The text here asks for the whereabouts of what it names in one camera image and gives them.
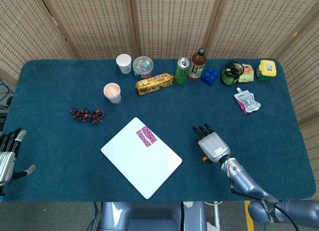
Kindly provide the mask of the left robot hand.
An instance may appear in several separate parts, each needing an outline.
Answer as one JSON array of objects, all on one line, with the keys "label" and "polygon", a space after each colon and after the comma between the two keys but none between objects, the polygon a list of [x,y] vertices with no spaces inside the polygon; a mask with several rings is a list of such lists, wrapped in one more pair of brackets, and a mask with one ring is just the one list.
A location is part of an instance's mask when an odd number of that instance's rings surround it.
[{"label": "left robot hand", "polygon": [[33,164],[24,171],[15,172],[14,170],[15,161],[26,134],[27,131],[19,127],[8,134],[0,135],[0,191],[12,180],[28,176],[36,169],[36,165]]}]

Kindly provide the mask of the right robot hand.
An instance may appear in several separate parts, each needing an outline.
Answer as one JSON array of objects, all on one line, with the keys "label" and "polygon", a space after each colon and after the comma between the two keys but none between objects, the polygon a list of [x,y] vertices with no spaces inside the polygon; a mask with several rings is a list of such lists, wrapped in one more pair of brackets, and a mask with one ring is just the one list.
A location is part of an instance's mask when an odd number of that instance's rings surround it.
[{"label": "right robot hand", "polygon": [[198,136],[196,143],[207,157],[206,162],[210,160],[211,163],[223,164],[230,156],[230,148],[225,141],[206,123],[192,129]]}]

